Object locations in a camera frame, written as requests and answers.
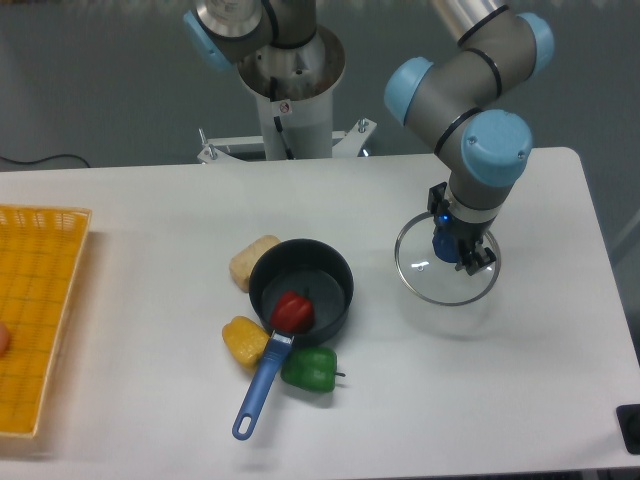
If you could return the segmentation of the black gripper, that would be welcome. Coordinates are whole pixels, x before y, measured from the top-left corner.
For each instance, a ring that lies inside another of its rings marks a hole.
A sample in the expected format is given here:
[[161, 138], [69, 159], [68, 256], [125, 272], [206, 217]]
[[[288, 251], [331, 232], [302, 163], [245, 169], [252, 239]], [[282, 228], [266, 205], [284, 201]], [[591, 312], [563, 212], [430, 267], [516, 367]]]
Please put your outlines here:
[[435, 224], [432, 245], [440, 260], [457, 260], [456, 271], [464, 271], [473, 276], [492, 266], [497, 256], [484, 245], [483, 238], [492, 220], [482, 223], [468, 223], [449, 213], [448, 222], [437, 227]]

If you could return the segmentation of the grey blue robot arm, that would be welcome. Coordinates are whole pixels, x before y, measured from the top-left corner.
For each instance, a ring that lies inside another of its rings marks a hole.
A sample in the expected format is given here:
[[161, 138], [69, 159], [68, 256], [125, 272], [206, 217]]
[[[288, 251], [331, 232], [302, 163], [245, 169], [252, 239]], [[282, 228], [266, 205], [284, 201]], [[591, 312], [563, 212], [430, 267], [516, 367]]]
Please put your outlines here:
[[[390, 77], [384, 103], [450, 169], [427, 209], [436, 256], [475, 274], [497, 255], [484, 237], [522, 175], [532, 134], [519, 116], [493, 108], [536, 75], [555, 49], [549, 25], [502, 1], [438, 1], [459, 51], [436, 65], [416, 57]], [[341, 42], [317, 21], [312, 1], [200, 1], [183, 22], [216, 70], [236, 69], [257, 103], [268, 159], [325, 158], [332, 152], [330, 104], [345, 70]]]

